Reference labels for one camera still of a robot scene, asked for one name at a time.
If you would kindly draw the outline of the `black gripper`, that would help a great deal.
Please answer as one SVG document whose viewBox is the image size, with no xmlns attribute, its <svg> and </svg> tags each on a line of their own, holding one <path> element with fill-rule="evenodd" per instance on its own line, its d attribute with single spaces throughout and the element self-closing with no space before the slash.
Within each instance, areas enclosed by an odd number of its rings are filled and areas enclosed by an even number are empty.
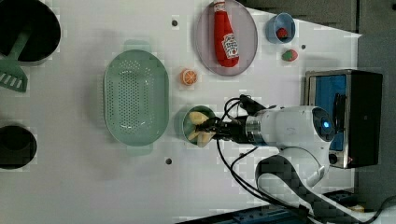
<svg viewBox="0 0 396 224">
<path fill-rule="evenodd" d="M 208 119 L 202 124 L 196 125 L 197 132 L 214 132 L 216 140 L 233 141 L 238 144 L 248 144 L 248 137 L 246 134 L 247 116 L 237 117 L 232 121 L 220 121 L 215 119 Z"/>
</svg>

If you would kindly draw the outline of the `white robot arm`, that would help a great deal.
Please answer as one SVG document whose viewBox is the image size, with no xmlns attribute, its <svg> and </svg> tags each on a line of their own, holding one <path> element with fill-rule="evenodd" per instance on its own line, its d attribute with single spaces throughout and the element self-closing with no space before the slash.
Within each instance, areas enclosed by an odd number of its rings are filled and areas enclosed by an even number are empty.
<svg viewBox="0 0 396 224">
<path fill-rule="evenodd" d="M 391 224 L 395 199 L 387 198 L 375 212 L 356 212 L 313 191 L 328 173 L 329 149 L 335 135 L 329 114 L 317 106 L 262 108 L 225 122 L 194 112 L 189 138 L 202 147 L 210 140 L 229 140 L 255 147 L 275 147 L 278 153 L 256 164 L 254 185 L 234 178 L 257 198 L 289 210 L 297 209 L 331 224 Z"/>
</svg>

